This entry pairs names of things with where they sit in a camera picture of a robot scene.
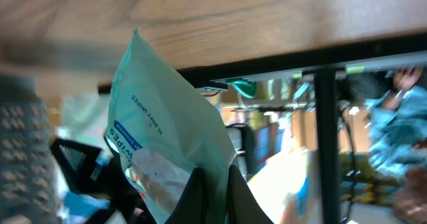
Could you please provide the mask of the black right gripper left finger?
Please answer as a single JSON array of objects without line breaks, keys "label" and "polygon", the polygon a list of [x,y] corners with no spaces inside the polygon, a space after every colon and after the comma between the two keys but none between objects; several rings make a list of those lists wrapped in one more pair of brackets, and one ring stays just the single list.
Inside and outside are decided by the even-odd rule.
[{"label": "black right gripper left finger", "polygon": [[207,189],[203,169],[196,167],[165,224],[206,224]]}]

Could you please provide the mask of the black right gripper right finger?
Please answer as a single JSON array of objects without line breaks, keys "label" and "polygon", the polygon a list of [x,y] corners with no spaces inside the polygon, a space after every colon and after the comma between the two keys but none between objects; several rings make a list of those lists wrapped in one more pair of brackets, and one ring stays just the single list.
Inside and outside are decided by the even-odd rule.
[{"label": "black right gripper right finger", "polygon": [[229,168],[227,208],[229,224],[273,224],[258,205],[236,165]]}]

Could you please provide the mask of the mint green wipes pack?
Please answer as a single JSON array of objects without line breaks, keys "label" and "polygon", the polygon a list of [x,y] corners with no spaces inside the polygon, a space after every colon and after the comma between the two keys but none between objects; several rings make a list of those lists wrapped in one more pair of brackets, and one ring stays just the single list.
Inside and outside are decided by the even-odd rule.
[{"label": "mint green wipes pack", "polygon": [[206,180],[207,222],[225,222],[236,150],[220,112],[137,31],[113,77],[105,136],[158,223],[172,214],[195,168]]}]

